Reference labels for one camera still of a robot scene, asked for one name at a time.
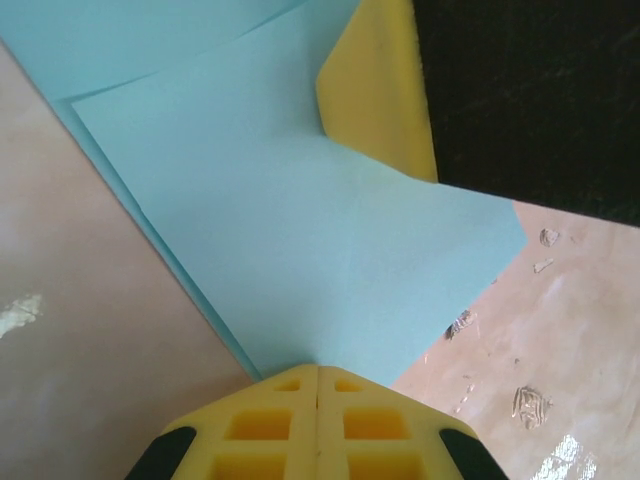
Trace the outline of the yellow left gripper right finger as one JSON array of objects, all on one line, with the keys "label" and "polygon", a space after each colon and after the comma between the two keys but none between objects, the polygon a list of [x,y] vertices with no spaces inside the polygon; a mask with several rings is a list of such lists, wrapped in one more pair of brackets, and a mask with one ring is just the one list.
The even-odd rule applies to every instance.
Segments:
[{"label": "yellow left gripper right finger", "polygon": [[318,373],[317,480],[505,480],[463,421],[337,367]]}]

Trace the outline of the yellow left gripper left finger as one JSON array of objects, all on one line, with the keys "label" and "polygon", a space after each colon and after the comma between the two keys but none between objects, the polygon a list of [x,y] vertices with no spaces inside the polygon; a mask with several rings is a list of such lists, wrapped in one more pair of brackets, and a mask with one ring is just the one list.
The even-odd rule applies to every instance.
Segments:
[{"label": "yellow left gripper left finger", "polygon": [[172,421],[127,480],[315,480],[318,379],[294,367]]}]

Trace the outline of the light blue cloth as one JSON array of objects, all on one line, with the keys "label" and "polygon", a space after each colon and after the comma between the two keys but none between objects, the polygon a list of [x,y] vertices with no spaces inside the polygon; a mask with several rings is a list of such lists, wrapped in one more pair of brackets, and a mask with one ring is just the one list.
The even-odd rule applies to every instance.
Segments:
[{"label": "light blue cloth", "polygon": [[358,0],[0,0],[0,39],[242,366],[389,385],[512,262],[511,202],[337,145]]}]

